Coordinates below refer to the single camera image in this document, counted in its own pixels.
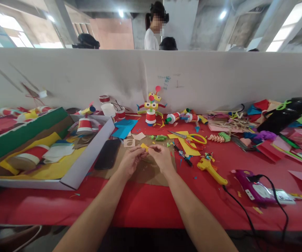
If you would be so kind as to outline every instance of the black smartphone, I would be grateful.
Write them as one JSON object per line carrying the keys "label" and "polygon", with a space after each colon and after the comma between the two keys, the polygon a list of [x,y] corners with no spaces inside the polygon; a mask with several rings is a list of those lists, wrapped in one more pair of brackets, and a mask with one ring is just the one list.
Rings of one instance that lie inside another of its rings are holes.
{"label": "black smartphone", "polygon": [[94,165],[95,170],[110,169],[114,166],[121,141],[119,139],[107,140],[99,153]]}

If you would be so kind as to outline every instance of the ceiling light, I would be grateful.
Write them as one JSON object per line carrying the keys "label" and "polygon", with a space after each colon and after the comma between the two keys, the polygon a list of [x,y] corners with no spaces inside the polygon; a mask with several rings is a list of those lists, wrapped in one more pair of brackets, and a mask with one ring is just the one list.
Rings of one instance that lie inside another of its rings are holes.
{"label": "ceiling light", "polygon": [[49,20],[51,20],[53,23],[55,22],[55,21],[54,21],[54,18],[53,18],[51,15],[47,15],[47,18],[48,18]]}
{"label": "ceiling light", "polygon": [[227,15],[227,11],[224,10],[220,15],[220,20],[224,19],[226,15]]}
{"label": "ceiling light", "polygon": [[121,18],[124,17],[124,13],[122,10],[118,10],[118,14],[120,15]]}

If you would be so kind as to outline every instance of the yellow glue gun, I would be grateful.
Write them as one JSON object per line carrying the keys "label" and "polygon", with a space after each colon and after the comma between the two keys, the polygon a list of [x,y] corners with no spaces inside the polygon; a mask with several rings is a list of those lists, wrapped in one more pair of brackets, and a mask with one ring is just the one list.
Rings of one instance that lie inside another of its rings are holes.
{"label": "yellow glue gun", "polygon": [[216,180],[217,183],[220,185],[227,185],[228,180],[225,180],[223,177],[221,177],[213,168],[213,166],[210,163],[210,160],[207,160],[205,158],[202,158],[200,162],[197,164],[197,167],[200,170],[207,170],[209,174]]}

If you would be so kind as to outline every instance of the black hair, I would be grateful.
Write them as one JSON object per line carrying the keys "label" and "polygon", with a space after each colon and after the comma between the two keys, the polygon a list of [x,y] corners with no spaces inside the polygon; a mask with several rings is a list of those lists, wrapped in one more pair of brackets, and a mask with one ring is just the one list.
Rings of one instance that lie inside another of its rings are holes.
{"label": "black hair", "polygon": [[177,44],[173,37],[166,37],[159,45],[159,50],[177,51]]}
{"label": "black hair", "polygon": [[81,33],[78,36],[78,41],[80,42],[77,45],[72,45],[73,48],[88,48],[88,49],[99,49],[100,43],[92,35],[87,33]]}
{"label": "black hair", "polygon": [[161,18],[164,23],[168,23],[169,21],[169,15],[166,14],[164,5],[156,1],[154,4],[151,4],[150,6],[150,13],[146,13],[145,15],[145,30],[148,30],[151,25],[151,21],[153,20],[153,15],[156,14],[159,18]]}

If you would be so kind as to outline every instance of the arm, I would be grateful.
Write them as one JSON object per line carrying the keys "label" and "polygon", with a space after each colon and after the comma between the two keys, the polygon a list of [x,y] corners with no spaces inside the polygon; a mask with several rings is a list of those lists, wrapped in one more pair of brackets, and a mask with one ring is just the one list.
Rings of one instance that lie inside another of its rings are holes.
{"label": "arm", "polygon": [[176,173],[170,151],[162,145],[149,146],[160,171],[168,181],[172,196],[179,209],[182,222],[198,251],[237,251],[220,223],[194,195]]}
{"label": "arm", "polygon": [[60,240],[53,252],[97,251],[114,216],[126,182],[147,156],[140,146],[128,150],[117,171]]}

